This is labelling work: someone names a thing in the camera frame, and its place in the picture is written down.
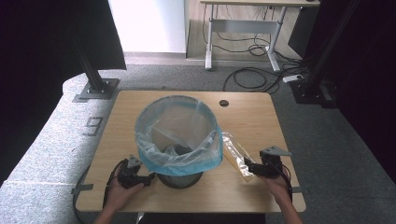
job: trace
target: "table leg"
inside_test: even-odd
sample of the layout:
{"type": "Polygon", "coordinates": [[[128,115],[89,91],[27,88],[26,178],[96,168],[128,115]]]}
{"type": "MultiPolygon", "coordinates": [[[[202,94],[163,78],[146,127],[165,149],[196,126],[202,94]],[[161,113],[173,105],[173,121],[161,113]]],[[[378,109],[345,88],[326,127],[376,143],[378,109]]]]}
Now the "table leg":
{"type": "Polygon", "coordinates": [[[271,40],[271,44],[269,47],[265,48],[267,50],[267,55],[268,55],[268,58],[270,59],[271,65],[273,66],[274,72],[280,71],[279,65],[277,64],[276,57],[274,54],[274,48],[275,48],[277,38],[279,37],[280,28],[282,27],[282,24],[283,24],[283,19],[285,18],[286,9],[287,9],[286,7],[282,7],[282,10],[280,11],[279,19],[277,20],[274,36],[271,40]]]}
{"type": "Polygon", "coordinates": [[[210,8],[210,17],[209,17],[209,29],[207,31],[207,45],[206,45],[206,57],[205,57],[205,69],[212,69],[212,24],[213,24],[213,8],[214,5],[211,5],[210,8]]]}

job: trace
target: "wall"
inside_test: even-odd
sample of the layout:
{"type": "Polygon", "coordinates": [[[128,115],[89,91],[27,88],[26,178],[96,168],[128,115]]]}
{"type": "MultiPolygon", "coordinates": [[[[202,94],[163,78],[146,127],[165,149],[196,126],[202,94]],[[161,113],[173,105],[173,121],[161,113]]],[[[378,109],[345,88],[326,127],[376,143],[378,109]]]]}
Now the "wall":
{"type": "Polygon", "coordinates": [[[188,0],[109,0],[124,52],[187,52],[188,0]]]}

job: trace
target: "black curtain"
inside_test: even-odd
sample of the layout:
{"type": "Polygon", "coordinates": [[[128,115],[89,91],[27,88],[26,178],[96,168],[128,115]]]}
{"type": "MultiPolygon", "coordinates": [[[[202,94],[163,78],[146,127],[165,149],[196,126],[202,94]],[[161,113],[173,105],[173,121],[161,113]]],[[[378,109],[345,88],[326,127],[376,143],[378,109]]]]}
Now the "black curtain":
{"type": "MultiPolygon", "coordinates": [[[[320,73],[333,81],[340,111],[396,182],[396,4],[393,0],[348,2],[352,1],[359,4],[320,73]]],[[[344,5],[326,0],[320,6],[307,47],[311,55],[318,51],[320,56],[319,46],[339,25],[344,5]]]]}
{"type": "Polygon", "coordinates": [[[47,121],[63,83],[84,73],[73,36],[94,68],[126,69],[107,0],[0,1],[2,180],[47,121]]]}

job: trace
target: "plastic bag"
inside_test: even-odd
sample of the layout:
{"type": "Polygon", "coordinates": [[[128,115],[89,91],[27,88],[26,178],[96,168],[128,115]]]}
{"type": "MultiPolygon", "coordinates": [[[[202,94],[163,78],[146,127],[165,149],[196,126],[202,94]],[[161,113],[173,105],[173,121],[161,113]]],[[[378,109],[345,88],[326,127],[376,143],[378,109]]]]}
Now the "plastic bag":
{"type": "Polygon", "coordinates": [[[254,178],[254,174],[248,171],[248,167],[245,165],[244,158],[250,159],[255,162],[245,149],[233,138],[230,133],[223,133],[224,142],[224,155],[228,161],[233,165],[233,167],[239,171],[239,173],[248,182],[254,178]]]}
{"type": "Polygon", "coordinates": [[[189,96],[166,96],[148,105],[134,135],[140,160],[158,174],[192,175],[222,160],[222,132],[215,115],[189,96]]]}

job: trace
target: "blue plastic bag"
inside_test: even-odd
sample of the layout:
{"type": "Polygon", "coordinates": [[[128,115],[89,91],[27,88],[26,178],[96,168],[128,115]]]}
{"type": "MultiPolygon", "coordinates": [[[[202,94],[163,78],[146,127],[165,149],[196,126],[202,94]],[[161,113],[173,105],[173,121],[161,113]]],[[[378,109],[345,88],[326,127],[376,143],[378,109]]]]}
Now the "blue plastic bag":
{"type": "Polygon", "coordinates": [[[166,96],[148,105],[135,123],[134,136],[140,160],[157,174],[197,174],[222,160],[222,132],[216,117],[190,96],[166,96]]]}

